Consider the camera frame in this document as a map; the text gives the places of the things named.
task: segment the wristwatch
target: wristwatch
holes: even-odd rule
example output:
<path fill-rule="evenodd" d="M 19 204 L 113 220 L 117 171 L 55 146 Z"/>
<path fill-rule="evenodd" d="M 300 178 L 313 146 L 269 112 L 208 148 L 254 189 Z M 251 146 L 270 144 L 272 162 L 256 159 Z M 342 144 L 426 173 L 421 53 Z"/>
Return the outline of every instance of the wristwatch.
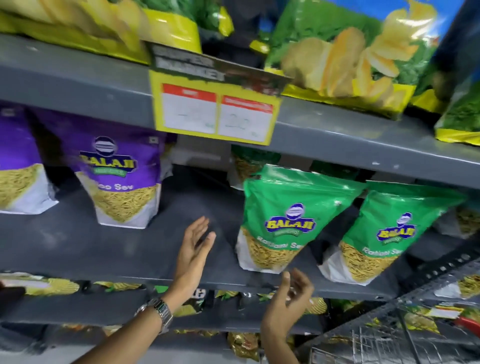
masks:
<path fill-rule="evenodd" d="M 162 332 L 167 331 L 168 327 L 170 326 L 173 320 L 172 313 L 170 312 L 170 309 L 168 308 L 167 304 L 161 298 L 152 298 L 150 301 L 140 306 L 135 316 L 137 316 L 140 312 L 145 310 L 147 307 L 153 307 L 158 312 L 158 314 L 162 318 Z"/>

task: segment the purple snack bag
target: purple snack bag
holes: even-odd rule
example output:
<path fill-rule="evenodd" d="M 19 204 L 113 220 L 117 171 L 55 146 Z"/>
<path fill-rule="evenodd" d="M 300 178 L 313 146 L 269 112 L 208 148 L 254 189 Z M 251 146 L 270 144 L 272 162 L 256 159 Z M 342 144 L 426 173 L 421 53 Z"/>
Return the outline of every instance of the purple snack bag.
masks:
<path fill-rule="evenodd" d="M 95 206 L 100 224 L 144 229 L 158 211 L 165 133 L 35 109 L 62 141 L 67 164 Z"/>
<path fill-rule="evenodd" d="M 0 213 L 36 215 L 57 203 L 23 107 L 0 104 Z"/>

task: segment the floor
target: floor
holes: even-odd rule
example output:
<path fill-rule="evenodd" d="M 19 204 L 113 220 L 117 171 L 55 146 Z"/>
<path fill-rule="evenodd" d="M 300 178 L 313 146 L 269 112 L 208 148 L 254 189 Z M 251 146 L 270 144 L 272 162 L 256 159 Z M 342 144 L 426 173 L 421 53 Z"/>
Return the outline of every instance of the floor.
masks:
<path fill-rule="evenodd" d="M 90 346 L 60 346 L 45 351 L 42 355 L 0 354 L 2 364 L 69 364 L 83 355 Z M 138 361 L 138 364 L 253 364 L 250 359 L 237 358 L 230 349 L 225 352 L 197 352 L 186 350 L 151 349 Z"/>

